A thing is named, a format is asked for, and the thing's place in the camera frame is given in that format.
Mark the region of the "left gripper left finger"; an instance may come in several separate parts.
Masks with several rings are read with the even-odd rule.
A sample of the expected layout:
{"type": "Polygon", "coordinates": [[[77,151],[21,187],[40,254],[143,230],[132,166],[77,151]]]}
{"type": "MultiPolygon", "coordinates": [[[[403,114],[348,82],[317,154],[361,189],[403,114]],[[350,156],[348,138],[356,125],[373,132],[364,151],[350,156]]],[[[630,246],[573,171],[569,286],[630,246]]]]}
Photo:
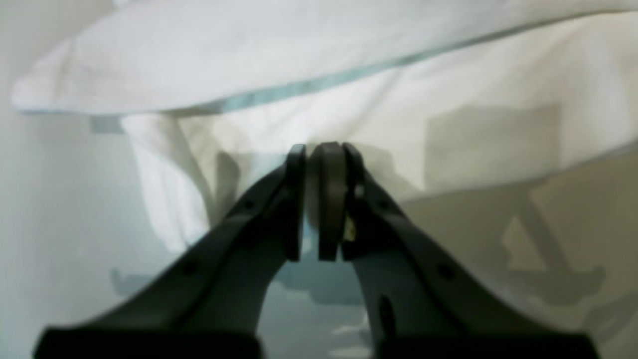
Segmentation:
{"type": "Polygon", "coordinates": [[[267,289],[303,238],[306,146],[237,200],[145,289],[105,314],[50,327],[35,359],[262,359],[255,332],[267,289]]]}

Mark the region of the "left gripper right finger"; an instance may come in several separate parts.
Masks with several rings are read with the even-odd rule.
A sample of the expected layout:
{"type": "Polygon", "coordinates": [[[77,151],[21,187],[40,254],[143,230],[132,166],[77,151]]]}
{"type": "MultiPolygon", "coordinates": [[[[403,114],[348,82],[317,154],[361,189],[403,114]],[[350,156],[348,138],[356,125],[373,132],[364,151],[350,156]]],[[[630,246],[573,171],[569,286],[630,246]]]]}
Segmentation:
{"type": "Polygon", "coordinates": [[[597,359],[581,333],[552,329],[490,293],[421,231],[351,143],[322,143],[316,176],[319,259],[353,266],[376,359],[597,359]]]}

